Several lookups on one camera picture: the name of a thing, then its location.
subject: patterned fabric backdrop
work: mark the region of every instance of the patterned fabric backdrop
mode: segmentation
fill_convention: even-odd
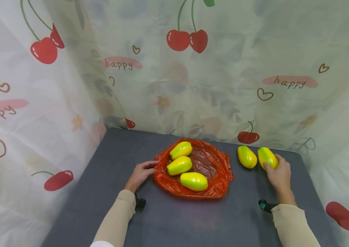
[[[349,1],[0,1],[0,246],[41,244],[104,125],[298,152],[349,246]]]

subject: red cherry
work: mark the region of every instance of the red cherry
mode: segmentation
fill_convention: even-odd
[[[63,49],[65,47],[65,44],[63,44],[63,41],[60,38],[59,33],[53,23],[52,23],[52,32],[50,34],[50,38],[52,39],[52,42],[55,44],[56,47],[60,49]]]
[[[166,42],[172,50],[182,51],[190,44],[190,35],[187,32],[173,29],[166,35]]]
[[[344,206],[338,202],[329,202],[326,206],[326,212],[339,226],[349,231],[349,211]]]
[[[131,121],[127,118],[125,118],[125,120],[126,120],[126,125],[128,126],[128,128],[133,129],[134,127],[136,127],[136,124],[133,121]]]
[[[190,44],[194,51],[201,54],[207,46],[207,33],[202,29],[190,34]]]
[[[248,122],[251,124],[251,131],[250,132],[242,131],[238,133],[238,141],[244,144],[255,143],[260,138],[260,136],[257,133],[252,132],[253,124],[250,121]]]
[[[44,189],[47,191],[55,191],[64,187],[73,180],[73,172],[66,170],[58,172],[50,177],[44,184]]]
[[[30,47],[30,51],[37,60],[45,64],[55,62],[58,57],[58,50],[48,37],[45,37],[41,41],[34,42]]]

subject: beige sleeve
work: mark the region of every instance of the beige sleeve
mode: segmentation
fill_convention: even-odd
[[[320,247],[308,226],[304,210],[293,205],[279,204],[271,212],[283,247]]]
[[[122,190],[104,217],[93,242],[105,241],[114,247],[123,247],[128,223],[135,213],[135,194]]]

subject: toy mango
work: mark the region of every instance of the toy mango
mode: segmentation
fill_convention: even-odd
[[[198,172],[183,173],[180,175],[180,183],[193,191],[203,191],[208,186],[207,178]]]
[[[179,158],[172,161],[166,169],[170,176],[179,175],[184,172],[188,172],[192,167],[190,157],[180,156]]]
[[[172,157],[172,161],[179,158],[180,156],[188,156],[192,152],[191,143],[188,141],[182,141],[172,149],[169,154]]]
[[[249,169],[253,169],[257,164],[257,156],[247,146],[238,147],[238,159],[244,167]]]
[[[276,167],[278,167],[279,161],[269,148],[259,148],[257,153],[258,153],[258,160],[260,161],[260,166],[265,171],[266,169],[263,165],[264,162],[268,163],[269,166],[271,166],[273,169],[276,169]]]

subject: gray table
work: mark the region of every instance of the gray table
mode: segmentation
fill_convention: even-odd
[[[178,139],[109,129],[42,246],[89,247],[134,166],[154,159]],[[227,195],[218,200],[180,199],[149,178],[138,191],[147,204],[129,224],[126,247],[281,246],[272,215],[258,207],[260,199],[277,202],[266,172],[259,165],[252,170],[242,167],[237,159],[238,145],[211,143],[231,156],[235,179]],[[302,157],[288,151],[273,152],[292,164],[292,189],[321,246],[338,246]]]

